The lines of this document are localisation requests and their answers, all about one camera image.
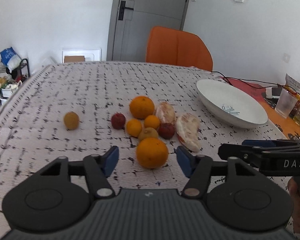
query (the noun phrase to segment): gray door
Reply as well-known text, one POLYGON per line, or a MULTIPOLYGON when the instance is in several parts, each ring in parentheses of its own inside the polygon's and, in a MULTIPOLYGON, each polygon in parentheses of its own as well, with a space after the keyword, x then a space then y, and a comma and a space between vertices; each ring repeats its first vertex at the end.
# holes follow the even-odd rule
POLYGON ((113 60, 144 62, 151 28, 179 30, 186 0, 120 0, 119 7, 123 1, 126 9, 123 17, 118 11, 113 60))

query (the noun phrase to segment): cable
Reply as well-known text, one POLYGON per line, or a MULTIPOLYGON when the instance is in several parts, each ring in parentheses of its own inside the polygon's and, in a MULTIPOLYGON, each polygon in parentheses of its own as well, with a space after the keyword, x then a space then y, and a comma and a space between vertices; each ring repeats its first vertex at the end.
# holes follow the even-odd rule
POLYGON ((233 84, 231 84, 231 82, 228 80, 228 78, 230 78, 230 77, 226 77, 225 75, 223 75, 223 74, 222 74, 221 72, 219 72, 219 71, 211 71, 211 73, 219 73, 220 75, 223 76, 223 78, 225 78, 225 81, 226 81, 229 85, 233 86, 233 84))
POLYGON ((298 93, 293 87, 291 86, 287 86, 287 85, 280 85, 280 84, 277 84, 277 83, 272 83, 272 82, 264 82, 264 81, 259 81, 259 80, 254 80, 254 79, 241 79, 241 78, 233 78, 233 77, 226 77, 225 75, 223 75, 221 72, 219 71, 212 71, 212 73, 219 73, 220 75, 223 76, 224 80, 231 86, 233 86, 233 84, 229 81, 229 78, 231 79, 235 79, 235 80, 239 80, 243 83, 245 83, 246 85, 252 87, 252 88, 255 88, 255 89, 265 89, 265 88, 272 88, 272 87, 282 87, 283 89, 286 89, 288 92, 290 92, 292 95, 299 95, 300 96, 300 93, 298 93), (260 82, 260 83, 265 83, 265 84, 272 84, 274 86, 267 86, 267 87, 254 87, 252 85, 250 85, 248 82, 245 82, 245 81, 252 81, 252 82, 260 82))

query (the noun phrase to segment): wall socket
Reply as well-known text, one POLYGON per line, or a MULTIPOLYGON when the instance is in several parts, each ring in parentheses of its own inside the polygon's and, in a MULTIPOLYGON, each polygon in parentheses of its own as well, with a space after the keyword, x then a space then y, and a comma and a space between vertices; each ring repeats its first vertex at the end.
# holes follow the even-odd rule
POLYGON ((282 60, 285 62, 285 63, 289 63, 290 61, 290 55, 288 55, 287 53, 283 54, 283 57, 282 57, 282 60))

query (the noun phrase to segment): hand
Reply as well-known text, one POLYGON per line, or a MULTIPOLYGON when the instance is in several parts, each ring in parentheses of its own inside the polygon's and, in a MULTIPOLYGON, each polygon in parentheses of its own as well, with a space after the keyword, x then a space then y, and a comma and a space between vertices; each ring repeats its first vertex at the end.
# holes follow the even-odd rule
POLYGON ((288 182, 288 191, 293 200, 293 230, 300 234, 300 195, 298 193, 298 185, 293 178, 288 182))

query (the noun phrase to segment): table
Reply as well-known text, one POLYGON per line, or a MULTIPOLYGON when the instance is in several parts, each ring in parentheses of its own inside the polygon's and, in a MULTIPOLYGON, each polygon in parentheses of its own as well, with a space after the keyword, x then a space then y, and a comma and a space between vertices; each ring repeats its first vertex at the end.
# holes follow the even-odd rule
MULTIPOLYGON (((109 178, 116 192, 120 187, 184 187, 187 179, 173 153, 180 145, 176 135, 164 140, 170 153, 167 164, 146 170, 135 160, 138 140, 124 130, 111 128, 110 118, 116 112, 132 118, 129 102, 135 96, 147 95, 156 105, 166 100, 177 114, 190 112, 198 116, 202 153, 214 160, 220 160, 217 150, 221 143, 284 138, 271 122, 248 130, 219 122, 199 100, 195 84, 204 78, 223 82, 218 74, 197 68, 149 63, 70 63, 42 68, 0 111, 0 237, 9 230, 1 211, 4 195, 58 156, 82 160, 117 145, 120 159, 109 178), (75 131, 67 131, 63 125, 68 111, 80 117, 79 129, 75 131)), ((283 188, 288 179, 274 178, 283 188)), ((72 181, 86 188, 84 178, 72 181)), ((213 179, 210 188, 223 181, 222 177, 213 179)))

